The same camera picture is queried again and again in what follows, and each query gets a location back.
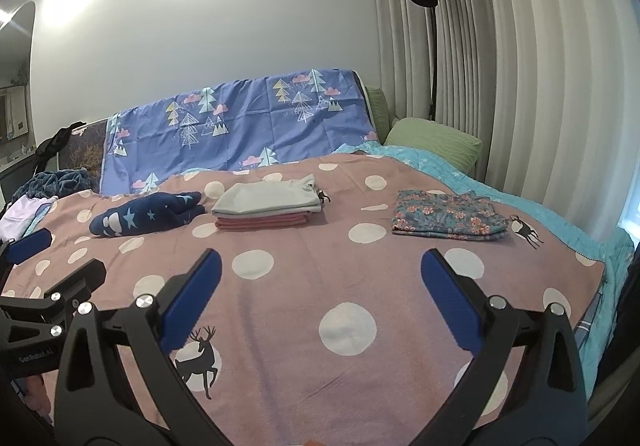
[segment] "light blue star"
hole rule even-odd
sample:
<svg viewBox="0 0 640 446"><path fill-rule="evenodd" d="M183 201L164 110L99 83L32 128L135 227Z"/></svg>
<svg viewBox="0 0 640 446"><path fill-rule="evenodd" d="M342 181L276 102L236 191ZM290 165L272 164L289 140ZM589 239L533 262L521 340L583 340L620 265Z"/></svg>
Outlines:
<svg viewBox="0 0 640 446"><path fill-rule="evenodd" d="M132 227L137 228L137 226L133 223L133 217L135 216L135 213L131 213L131 208L127 208L127 214L122 216L122 218L127 221L129 229L131 229Z"/></svg>

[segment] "navy blue folded clothing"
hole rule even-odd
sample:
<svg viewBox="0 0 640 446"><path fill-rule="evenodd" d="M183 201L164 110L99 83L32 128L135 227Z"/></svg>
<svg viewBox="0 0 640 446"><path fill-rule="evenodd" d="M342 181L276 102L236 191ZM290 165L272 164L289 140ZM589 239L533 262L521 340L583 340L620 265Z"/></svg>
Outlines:
<svg viewBox="0 0 640 446"><path fill-rule="evenodd" d="M179 228L207 211L198 204L201 197L199 191L152 193L94 217L89 231L100 237L124 237Z"/></svg>
<svg viewBox="0 0 640 446"><path fill-rule="evenodd" d="M41 171L18 188L11 197L11 202L16 202L23 195L29 199L34 197L44 199L53 196L62 199L73 193L90 189L91 180L92 178L85 168Z"/></svg>

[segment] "deer print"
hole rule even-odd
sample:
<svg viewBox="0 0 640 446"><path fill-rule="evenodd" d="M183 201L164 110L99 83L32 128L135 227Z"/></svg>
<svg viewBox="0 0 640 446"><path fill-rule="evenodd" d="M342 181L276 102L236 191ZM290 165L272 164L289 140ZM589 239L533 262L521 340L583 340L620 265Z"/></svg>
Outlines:
<svg viewBox="0 0 640 446"><path fill-rule="evenodd" d="M525 239L532 248L538 249L540 244L544 244L544 242L540 240L536 230L520 219L520 217L511 215L509 218L513 221L511 223L511 229L514 233L520 238Z"/></svg>
<svg viewBox="0 0 640 446"><path fill-rule="evenodd" d="M202 382L204 383L204 392L207 396L207 399L211 399L209 396L209 389L213 385L213 382L216 381L216 376L218 375L218 369L213 365L216 363L216 358L213 354L213 347L211 346L211 338L216 333L216 328L210 329L209 327L205 327L207 331L207 337L200 337L200 330L197 332L189 334L189 337L193 341L197 341L200 345L198 346L198 352L202 352L200 356L197 358L192 358L190 360L178 361L175 360L175 368L178 370L178 374L182 378L182 381L187 382L194 374L202 375ZM207 377L209 372L213 374L213 379L207 386Z"/></svg>

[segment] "floral folded cloth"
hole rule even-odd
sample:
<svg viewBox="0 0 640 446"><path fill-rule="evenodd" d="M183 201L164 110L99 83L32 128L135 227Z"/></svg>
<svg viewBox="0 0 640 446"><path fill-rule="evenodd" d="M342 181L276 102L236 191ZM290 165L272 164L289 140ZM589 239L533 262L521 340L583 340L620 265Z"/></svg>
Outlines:
<svg viewBox="0 0 640 446"><path fill-rule="evenodd" d="M462 195L401 190L392 230L397 235L496 241L506 235L507 225L490 199L472 190Z"/></svg>

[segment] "green pillow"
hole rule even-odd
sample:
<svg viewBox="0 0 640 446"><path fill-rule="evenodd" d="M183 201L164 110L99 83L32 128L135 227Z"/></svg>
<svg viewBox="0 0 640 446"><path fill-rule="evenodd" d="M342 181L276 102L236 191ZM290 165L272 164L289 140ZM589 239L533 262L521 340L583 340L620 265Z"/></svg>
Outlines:
<svg viewBox="0 0 640 446"><path fill-rule="evenodd" d="M482 150L482 141L477 137L420 118L400 119L389 132L385 145L429 150L464 173L471 171Z"/></svg>
<svg viewBox="0 0 640 446"><path fill-rule="evenodd" d="M389 133L389 110L386 106L385 94L382 89L375 87L365 87L367 97L369 98L369 111L371 114L371 122L378 133L378 141L384 144Z"/></svg>

